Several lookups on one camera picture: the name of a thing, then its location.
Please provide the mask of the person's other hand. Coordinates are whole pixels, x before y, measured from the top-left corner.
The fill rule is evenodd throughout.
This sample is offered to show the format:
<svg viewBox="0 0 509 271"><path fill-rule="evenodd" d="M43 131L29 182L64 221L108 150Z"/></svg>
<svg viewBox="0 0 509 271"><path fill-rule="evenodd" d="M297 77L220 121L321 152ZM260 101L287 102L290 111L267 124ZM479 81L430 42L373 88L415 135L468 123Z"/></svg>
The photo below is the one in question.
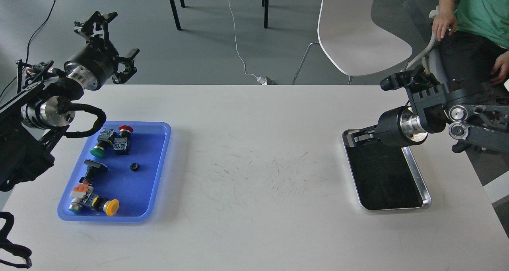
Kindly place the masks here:
<svg viewBox="0 0 509 271"><path fill-rule="evenodd" d="M509 73L509 51L499 55L490 72L489 82L491 86L504 84L508 79Z"/></svg>

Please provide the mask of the person's hand on armrest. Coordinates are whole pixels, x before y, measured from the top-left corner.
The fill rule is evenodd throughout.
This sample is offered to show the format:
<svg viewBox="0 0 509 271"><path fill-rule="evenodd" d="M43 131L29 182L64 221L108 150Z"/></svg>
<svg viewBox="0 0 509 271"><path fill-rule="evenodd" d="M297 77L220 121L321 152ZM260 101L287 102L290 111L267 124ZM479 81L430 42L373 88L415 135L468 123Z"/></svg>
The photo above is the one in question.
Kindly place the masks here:
<svg viewBox="0 0 509 271"><path fill-rule="evenodd" d="M441 9L432 24L432 32L436 40L442 41L446 35L451 36L456 30L457 18L453 10Z"/></svg>

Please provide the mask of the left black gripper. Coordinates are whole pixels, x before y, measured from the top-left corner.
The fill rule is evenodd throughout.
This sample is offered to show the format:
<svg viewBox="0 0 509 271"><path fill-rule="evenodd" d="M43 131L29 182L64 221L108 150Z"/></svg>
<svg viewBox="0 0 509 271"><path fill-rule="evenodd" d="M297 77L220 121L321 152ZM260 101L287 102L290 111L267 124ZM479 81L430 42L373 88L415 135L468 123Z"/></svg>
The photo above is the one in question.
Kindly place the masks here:
<svg viewBox="0 0 509 271"><path fill-rule="evenodd" d="M138 71L134 58L140 50L131 49L120 57L109 40L109 23L117 16L117 12L95 11L89 19L74 22L74 32L86 40L86 45L65 62L64 68L66 77L84 90L99 90L111 76L114 84L125 84ZM124 66L122 72L117 71L118 64Z"/></svg>

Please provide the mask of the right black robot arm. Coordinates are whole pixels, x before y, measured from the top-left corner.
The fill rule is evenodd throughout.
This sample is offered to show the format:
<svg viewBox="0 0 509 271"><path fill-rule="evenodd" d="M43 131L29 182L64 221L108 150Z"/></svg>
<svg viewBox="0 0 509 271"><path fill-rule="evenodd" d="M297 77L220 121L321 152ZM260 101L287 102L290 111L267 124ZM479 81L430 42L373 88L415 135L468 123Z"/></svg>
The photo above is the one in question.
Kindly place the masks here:
<svg viewBox="0 0 509 271"><path fill-rule="evenodd" d="M347 147L381 142L403 148L422 144L429 134L447 130L460 153L470 145L508 153L508 105L500 104L488 82L471 79L440 83L423 66L389 75L382 90L405 88L409 105L382 113L374 126L347 132Z"/></svg>

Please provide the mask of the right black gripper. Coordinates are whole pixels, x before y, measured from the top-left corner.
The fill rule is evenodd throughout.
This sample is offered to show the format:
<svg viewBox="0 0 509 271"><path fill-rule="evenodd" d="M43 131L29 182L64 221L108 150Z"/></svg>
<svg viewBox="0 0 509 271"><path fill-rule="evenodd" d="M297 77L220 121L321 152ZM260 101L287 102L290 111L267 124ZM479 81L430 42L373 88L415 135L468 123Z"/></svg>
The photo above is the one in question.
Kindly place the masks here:
<svg viewBox="0 0 509 271"><path fill-rule="evenodd" d="M387 146L414 146L422 144L427 137L420 117L411 107L400 106L382 113L377 125L347 130L347 146L361 146L378 139Z"/></svg>

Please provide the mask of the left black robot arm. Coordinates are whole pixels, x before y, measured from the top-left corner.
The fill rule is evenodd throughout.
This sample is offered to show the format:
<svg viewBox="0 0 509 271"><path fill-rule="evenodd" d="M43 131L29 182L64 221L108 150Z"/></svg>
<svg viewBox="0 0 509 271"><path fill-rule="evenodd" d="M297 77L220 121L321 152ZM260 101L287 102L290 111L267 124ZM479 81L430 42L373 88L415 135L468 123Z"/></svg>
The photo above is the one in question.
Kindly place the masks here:
<svg viewBox="0 0 509 271"><path fill-rule="evenodd" d="M1 191L33 181L54 165L51 151L62 137L85 138L97 133L107 116L100 108L78 103L85 90L99 90L108 79L126 83L138 71L139 49L121 57L109 38L116 12L94 12L75 22L86 43L65 62L28 64L17 61L17 95L1 106Z"/></svg>

